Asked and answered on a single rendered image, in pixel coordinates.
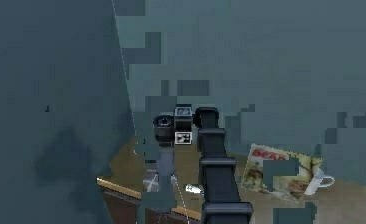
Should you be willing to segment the clear glass vessel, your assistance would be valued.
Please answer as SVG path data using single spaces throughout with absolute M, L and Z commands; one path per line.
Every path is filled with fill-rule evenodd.
M 155 170 L 147 169 L 143 177 L 143 186 L 146 192 L 159 191 L 158 173 Z

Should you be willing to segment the white cup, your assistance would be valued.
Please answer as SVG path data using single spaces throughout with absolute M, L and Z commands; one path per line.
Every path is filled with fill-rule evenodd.
M 327 188 L 334 183 L 335 178 L 333 176 L 326 175 L 322 169 L 318 168 L 304 194 L 307 196 L 313 195 L 319 188 Z

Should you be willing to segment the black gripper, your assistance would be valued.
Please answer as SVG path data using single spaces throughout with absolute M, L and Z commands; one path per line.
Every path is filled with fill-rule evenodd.
M 171 115 L 159 115 L 153 120 L 154 135 L 159 145 L 158 172 L 160 174 L 172 174 L 174 172 L 174 120 Z M 179 186 L 178 178 L 175 173 L 171 176 L 173 185 L 177 188 L 184 215 L 187 223 L 190 223 L 188 211 L 185 205 L 184 197 Z M 159 191 L 159 176 L 146 181 L 146 190 L 148 192 Z

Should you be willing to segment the pale printed magazine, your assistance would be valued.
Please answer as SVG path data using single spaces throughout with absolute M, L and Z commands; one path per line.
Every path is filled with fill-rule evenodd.
M 322 162 L 322 158 L 252 144 L 241 186 L 297 203 L 305 196 Z

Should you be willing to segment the small white object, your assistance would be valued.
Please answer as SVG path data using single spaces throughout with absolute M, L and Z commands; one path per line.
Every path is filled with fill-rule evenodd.
M 185 187 L 185 191 L 192 194 L 200 194 L 200 195 L 204 194 L 204 192 L 201 190 L 200 187 L 192 184 L 187 184 Z

